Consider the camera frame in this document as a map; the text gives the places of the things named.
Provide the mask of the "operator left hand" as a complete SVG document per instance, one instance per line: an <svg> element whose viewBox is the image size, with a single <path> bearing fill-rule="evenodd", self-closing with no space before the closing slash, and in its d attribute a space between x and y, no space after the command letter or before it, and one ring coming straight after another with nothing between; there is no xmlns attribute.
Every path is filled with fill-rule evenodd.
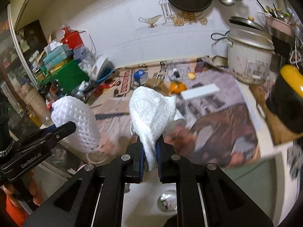
<svg viewBox="0 0 303 227"><path fill-rule="evenodd" d="M36 205L41 205L44 201L43 196L42 196L42 189L38 185L37 181L34 178L34 171L30 171L27 173L29 176L29 187L28 190L30 194L33 196L33 202ZM17 193L17 190L13 187L12 184L6 183L2 186L2 189L4 193L7 195L11 203L13 204L14 207L16 208L21 208L22 206L20 205L19 201L14 197L14 195Z"/></svg>

